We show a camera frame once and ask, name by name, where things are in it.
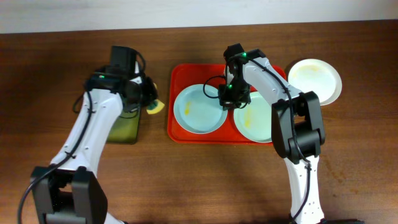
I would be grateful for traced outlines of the green and yellow sponge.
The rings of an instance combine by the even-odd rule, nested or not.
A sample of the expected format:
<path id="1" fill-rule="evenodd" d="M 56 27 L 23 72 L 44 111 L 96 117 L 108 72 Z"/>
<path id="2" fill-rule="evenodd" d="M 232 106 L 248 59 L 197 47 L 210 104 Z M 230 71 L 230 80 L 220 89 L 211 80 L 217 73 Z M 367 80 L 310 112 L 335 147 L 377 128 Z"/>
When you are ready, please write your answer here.
<path id="1" fill-rule="evenodd" d="M 165 104 L 159 100 L 157 85 L 153 82 L 147 84 L 144 98 L 146 103 L 146 111 L 148 114 L 156 114 L 164 109 Z"/>

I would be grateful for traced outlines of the light green plate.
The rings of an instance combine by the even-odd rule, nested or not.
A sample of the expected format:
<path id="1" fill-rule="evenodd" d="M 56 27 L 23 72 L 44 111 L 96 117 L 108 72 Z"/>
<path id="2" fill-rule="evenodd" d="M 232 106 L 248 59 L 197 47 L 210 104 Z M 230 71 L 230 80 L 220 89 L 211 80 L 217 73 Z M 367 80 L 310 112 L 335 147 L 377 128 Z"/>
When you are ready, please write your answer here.
<path id="1" fill-rule="evenodd" d="M 250 104 L 243 109 L 234 110 L 234 124 L 238 131 L 250 141 L 257 143 L 272 142 L 272 109 L 258 91 L 251 92 L 250 97 Z"/>

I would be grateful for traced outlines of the light blue plate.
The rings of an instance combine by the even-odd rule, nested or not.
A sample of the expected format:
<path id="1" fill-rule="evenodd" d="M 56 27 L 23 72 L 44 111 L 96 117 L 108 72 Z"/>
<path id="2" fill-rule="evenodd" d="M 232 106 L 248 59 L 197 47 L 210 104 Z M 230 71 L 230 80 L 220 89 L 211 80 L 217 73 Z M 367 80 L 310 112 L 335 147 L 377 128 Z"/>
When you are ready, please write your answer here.
<path id="1" fill-rule="evenodd" d="M 174 118 L 186 131 L 208 134 L 219 129 L 227 119 L 218 99 L 218 89 L 196 84 L 182 90 L 174 101 Z"/>

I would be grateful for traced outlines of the white plate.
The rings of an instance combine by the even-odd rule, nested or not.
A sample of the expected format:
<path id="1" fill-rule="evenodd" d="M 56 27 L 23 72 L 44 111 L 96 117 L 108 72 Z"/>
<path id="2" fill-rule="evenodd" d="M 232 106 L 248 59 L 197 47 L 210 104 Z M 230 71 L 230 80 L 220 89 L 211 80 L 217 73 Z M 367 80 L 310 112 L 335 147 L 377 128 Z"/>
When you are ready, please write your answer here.
<path id="1" fill-rule="evenodd" d="M 316 93 L 322 106 L 336 101 L 343 87 L 337 70 L 329 63 L 314 58 L 295 63 L 289 70 L 288 82 L 304 93 Z"/>

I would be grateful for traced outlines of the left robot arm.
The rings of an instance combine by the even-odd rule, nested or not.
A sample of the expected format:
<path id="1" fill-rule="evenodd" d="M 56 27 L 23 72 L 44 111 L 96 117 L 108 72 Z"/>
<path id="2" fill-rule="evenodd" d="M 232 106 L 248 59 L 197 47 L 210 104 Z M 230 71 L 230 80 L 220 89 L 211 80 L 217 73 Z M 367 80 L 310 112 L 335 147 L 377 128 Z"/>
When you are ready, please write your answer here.
<path id="1" fill-rule="evenodd" d="M 164 108 L 157 87 L 145 75 L 140 52 L 111 48 L 110 63 L 85 81 L 81 110 L 59 153 L 47 167 L 36 167 L 19 203 L 17 221 L 29 193 L 33 194 L 39 223 L 120 223 L 108 212 L 108 200 L 98 179 L 98 165 L 109 133 L 119 119 L 146 108 Z"/>

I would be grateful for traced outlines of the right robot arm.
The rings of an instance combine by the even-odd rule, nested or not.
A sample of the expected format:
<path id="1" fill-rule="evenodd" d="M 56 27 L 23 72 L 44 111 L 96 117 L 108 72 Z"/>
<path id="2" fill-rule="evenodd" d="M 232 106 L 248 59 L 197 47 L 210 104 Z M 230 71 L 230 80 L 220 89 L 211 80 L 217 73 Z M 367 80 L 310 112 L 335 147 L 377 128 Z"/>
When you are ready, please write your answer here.
<path id="1" fill-rule="evenodd" d="M 218 87 L 224 110 L 243 109 L 255 88 L 271 107 L 271 140 L 284 160 L 290 183 L 290 223 L 325 223 L 318 190 L 320 148 L 325 142 L 320 100 L 292 86 L 259 49 L 233 44 L 223 53 L 224 84 Z"/>

